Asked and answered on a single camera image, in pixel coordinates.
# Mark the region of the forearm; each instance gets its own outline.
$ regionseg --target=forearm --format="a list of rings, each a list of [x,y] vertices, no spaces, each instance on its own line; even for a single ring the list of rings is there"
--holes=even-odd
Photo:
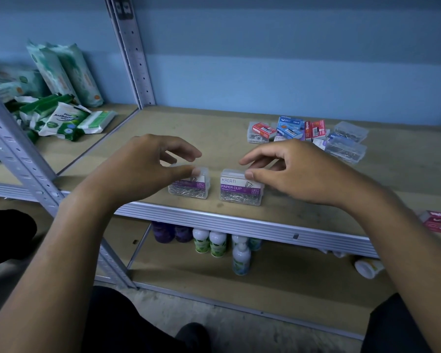
[[[400,199],[370,185],[349,209],[434,351],[441,351],[441,240]]]
[[[70,196],[61,203],[0,311],[0,352],[79,350],[99,244],[111,214],[91,198]]]

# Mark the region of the hand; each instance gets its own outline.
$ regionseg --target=hand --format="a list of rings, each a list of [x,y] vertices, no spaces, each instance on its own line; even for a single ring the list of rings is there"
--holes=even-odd
[[[73,193],[90,196],[114,210],[151,196],[176,180],[190,177],[195,168],[162,166],[161,160],[169,164],[177,162],[168,152],[189,162],[202,155],[179,137],[135,136],[91,172]]]
[[[278,161],[270,169],[263,167]],[[253,162],[248,179],[268,184],[296,199],[345,207],[347,201],[374,183],[311,142],[287,140],[259,145],[239,163]]]

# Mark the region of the perforated metal post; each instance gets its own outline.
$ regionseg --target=perforated metal post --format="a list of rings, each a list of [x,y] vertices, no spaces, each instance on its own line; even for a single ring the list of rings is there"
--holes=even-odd
[[[53,184],[56,175],[0,101],[0,160],[52,215],[56,216],[64,195]],[[127,268],[111,246],[102,240],[98,263],[118,285],[135,288]]]
[[[141,35],[131,0],[105,0],[134,98],[142,109],[155,105]]]

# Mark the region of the purple bottle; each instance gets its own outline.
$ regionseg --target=purple bottle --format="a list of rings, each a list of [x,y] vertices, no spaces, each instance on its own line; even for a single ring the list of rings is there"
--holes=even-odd
[[[155,240],[159,243],[169,243],[175,237],[175,230],[172,224],[152,222],[152,231],[154,232]]]
[[[175,239],[180,243],[188,243],[193,239],[192,228],[183,225],[175,225]]]

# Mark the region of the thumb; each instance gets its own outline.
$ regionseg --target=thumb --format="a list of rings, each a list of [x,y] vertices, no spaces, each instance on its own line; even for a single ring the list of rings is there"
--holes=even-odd
[[[245,177],[247,179],[268,184],[275,188],[277,187],[278,174],[277,171],[271,171],[265,168],[249,168],[245,171]]]
[[[199,173],[195,173],[196,167],[193,165],[173,166],[166,168],[170,171],[171,182],[175,182],[183,178],[189,178],[191,175],[199,175]]]

